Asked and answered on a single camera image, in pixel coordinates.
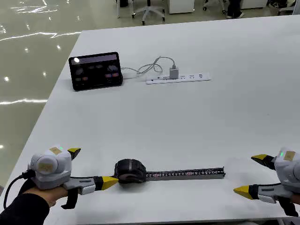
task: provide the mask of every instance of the black sleeve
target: black sleeve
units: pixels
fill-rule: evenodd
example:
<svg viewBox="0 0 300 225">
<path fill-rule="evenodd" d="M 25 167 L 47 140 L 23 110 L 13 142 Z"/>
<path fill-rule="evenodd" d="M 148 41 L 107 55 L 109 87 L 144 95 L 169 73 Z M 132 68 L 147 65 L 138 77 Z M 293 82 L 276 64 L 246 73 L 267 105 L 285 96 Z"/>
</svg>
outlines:
<svg viewBox="0 0 300 225">
<path fill-rule="evenodd" d="M 0 214 L 0 225 L 42 225 L 49 209 L 45 199 L 38 195 L 19 195 Z"/>
</svg>

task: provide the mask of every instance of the black tape measure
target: black tape measure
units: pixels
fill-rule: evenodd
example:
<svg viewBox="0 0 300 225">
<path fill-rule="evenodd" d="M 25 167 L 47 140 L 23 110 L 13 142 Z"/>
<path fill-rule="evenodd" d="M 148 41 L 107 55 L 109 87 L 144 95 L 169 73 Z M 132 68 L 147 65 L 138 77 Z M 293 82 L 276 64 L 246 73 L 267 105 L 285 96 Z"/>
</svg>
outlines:
<svg viewBox="0 0 300 225">
<path fill-rule="evenodd" d="M 116 163 L 114 177 L 119 183 L 143 183 L 152 180 L 202 180 L 222 179 L 225 177 L 224 167 L 196 170 L 176 170 L 147 172 L 146 167 L 138 160 L 123 159 Z"/>
</svg>

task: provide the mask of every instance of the tablet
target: tablet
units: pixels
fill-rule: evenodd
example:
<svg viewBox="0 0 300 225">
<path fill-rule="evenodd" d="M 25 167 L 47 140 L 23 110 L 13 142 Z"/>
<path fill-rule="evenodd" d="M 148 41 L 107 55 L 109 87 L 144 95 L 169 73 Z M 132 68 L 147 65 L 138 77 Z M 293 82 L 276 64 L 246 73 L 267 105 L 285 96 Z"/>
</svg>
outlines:
<svg viewBox="0 0 300 225">
<path fill-rule="evenodd" d="M 88 90 L 122 85 L 117 52 L 69 58 L 74 90 Z"/>
</svg>

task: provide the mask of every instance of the white power strip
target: white power strip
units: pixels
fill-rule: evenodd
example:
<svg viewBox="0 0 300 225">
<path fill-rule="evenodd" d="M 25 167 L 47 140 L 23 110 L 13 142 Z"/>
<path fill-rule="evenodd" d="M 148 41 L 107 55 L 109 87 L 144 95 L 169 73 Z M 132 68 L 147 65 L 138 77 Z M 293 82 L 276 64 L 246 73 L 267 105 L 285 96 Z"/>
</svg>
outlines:
<svg viewBox="0 0 300 225">
<path fill-rule="evenodd" d="M 158 84 L 158 83 L 180 83 L 180 82 L 195 82 L 195 81 L 210 81 L 211 77 L 209 74 L 197 74 L 197 75 L 180 75 L 179 79 L 169 79 L 164 76 L 158 79 L 147 78 L 146 84 Z"/>
</svg>

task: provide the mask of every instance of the tiled floor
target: tiled floor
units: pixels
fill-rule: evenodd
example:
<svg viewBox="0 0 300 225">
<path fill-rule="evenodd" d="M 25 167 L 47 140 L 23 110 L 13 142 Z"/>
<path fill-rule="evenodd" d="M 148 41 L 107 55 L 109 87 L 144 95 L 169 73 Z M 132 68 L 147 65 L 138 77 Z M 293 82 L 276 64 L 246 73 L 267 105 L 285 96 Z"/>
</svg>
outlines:
<svg viewBox="0 0 300 225">
<path fill-rule="evenodd" d="M 276 15 L 268 7 L 244 12 Z M 221 19 L 218 5 L 203 12 L 202 0 L 196 0 L 194 13 L 166 15 L 165 23 Z M 147 18 L 148 25 L 162 23 L 155 15 Z M 117 19 L 115 0 L 1 0 L 0 185 L 6 184 L 80 32 L 140 25 L 141 15 L 133 20 L 128 7 Z"/>
</svg>

